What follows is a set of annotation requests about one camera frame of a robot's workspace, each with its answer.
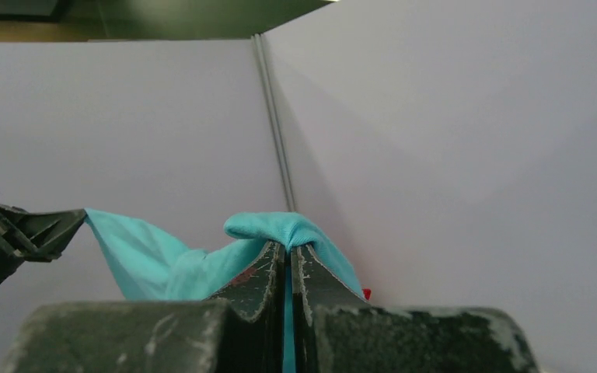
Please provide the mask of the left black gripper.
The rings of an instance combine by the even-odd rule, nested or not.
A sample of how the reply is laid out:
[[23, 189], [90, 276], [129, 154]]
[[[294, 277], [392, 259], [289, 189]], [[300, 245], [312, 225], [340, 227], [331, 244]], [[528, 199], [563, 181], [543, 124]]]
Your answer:
[[0, 205], [0, 285], [24, 260], [49, 263], [58, 259], [86, 217], [83, 209], [32, 213]]

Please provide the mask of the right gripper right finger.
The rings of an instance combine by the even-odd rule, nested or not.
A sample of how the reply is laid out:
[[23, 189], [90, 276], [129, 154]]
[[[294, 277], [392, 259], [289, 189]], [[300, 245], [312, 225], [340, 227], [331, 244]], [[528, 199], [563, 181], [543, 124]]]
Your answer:
[[316, 324], [323, 319], [317, 309], [324, 307], [329, 312], [340, 306], [364, 307], [368, 301], [336, 276], [312, 245], [293, 248], [290, 257], [297, 371], [333, 372], [335, 354], [326, 332]]

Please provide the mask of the turquoise t-shirt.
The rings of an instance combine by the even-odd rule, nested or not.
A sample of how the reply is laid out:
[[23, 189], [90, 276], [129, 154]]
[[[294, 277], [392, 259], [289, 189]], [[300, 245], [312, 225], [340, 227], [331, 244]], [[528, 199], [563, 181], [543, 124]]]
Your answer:
[[354, 267], [315, 223], [295, 212], [240, 212], [224, 232], [233, 241], [208, 252], [190, 248], [139, 218], [89, 208], [91, 228], [121, 293], [128, 301], [202, 301], [253, 263], [269, 241], [310, 245], [319, 260], [359, 298], [367, 300]]

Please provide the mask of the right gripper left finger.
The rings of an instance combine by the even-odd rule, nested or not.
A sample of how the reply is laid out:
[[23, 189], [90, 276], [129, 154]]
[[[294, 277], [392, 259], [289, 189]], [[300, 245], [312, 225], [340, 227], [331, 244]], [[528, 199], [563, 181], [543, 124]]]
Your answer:
[[218, 342], [216, 372], [281, 372], [285, 313], [285, 248], [268, 241], [256, 257], [209, 298], [229, 310]]

